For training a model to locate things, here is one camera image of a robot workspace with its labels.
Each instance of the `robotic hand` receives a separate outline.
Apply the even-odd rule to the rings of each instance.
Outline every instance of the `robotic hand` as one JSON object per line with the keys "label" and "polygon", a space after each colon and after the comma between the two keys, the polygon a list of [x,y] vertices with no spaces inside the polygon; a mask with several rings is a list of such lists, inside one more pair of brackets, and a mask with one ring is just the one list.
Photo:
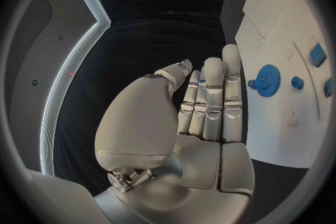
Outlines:
{"label": "robotic hand", "polygon": [[171,97],[191,71],[191,62],[184,60],[148,74],[126,87],[108,107],[96,133],[95,153],[119,191],[153,178],[150,169],[172,155],[176,132],[206,141],[241,140],[237,46],[226,45],[223,60],[209,58],[201,72],[192,73],[177,115]]}

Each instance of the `blue block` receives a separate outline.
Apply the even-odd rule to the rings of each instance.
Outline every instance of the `blue block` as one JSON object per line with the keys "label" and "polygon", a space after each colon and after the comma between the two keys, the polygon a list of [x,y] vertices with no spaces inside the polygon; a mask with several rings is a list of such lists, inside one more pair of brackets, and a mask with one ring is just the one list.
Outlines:
{"label": "blue block", "polygon": [[329,78],[325,85],[324,85],[324,92],[325,92],[325,97],[329,97],[333,93],[333,87],[332,87],[332,78]]}
{"label": "blue block", "polygon": [[310,58],[314,62],[314,64],[319,67],[326,60],[326,54],[321,47],[320,43],[317,43],[316,46],[309,53]]}

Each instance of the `blue object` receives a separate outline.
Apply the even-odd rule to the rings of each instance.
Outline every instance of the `blue object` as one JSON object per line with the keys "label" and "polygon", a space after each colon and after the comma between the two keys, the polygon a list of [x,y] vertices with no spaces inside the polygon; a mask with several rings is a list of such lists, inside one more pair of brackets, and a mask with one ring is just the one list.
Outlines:
{"label": "blue object", "polygon": [[292,86],[294,88],[297,88],[298,90],[302,89],[305,85],[305,82],[299,78],[299,77],[294,77],[292,78]]}
{"label": "blue object", "polygon": [[316,44],[316,46],[312,49],[309,55],[317,67],[320,67],[320,65],[323,64],[323,62],[326,60],[326,54],[320,43]]}
{"label": "blue object", "polygon": [[256,90],[256,80],[249,80],[248,86],[253,90]]}
{"label": "blue object", "polygon": [[333,87],[332,87],[332,78],[329,78],[325,85],[324,85],[324,92],[325,92],[325,97],[329,97],[333,93]]}
{"label": "blue object", "polygon": [[277,93],[280,87],[281,75],[279,69],[271,64],[260,69],[256,80],[250,80],[248,86],[256,89],[263,97],[271,97]]}

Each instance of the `blue gear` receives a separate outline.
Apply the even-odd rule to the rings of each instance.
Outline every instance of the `blue gear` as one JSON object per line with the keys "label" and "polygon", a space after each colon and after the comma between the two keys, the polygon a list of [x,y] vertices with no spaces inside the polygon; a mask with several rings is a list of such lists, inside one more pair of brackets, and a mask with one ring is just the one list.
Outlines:
{"label": "blue gear", "polygon": [[260,69],[256,77],[256,90],[263,97],[271,97],[280,87],[281,75],[277,67],[267,64]]}

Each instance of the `blue cube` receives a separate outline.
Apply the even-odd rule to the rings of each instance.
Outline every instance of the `blue cube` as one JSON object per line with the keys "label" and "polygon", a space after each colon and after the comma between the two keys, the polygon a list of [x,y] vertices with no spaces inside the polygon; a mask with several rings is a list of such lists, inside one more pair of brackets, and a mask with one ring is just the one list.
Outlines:
{"label": "blue cube", "polygon": [[325,85],[324,85],[324,92],[325,92],[325,97],[329,97],[333,93],[333,87],[332,87],[332,78],[329,78]]}
{"label": "blue cube", "polygon": [[316,46],[312,49],[309,55],[317,67],[320,67],[320,65],[323,64],[323,62],[326,60],[326,54],[320,43],[316,44]]}

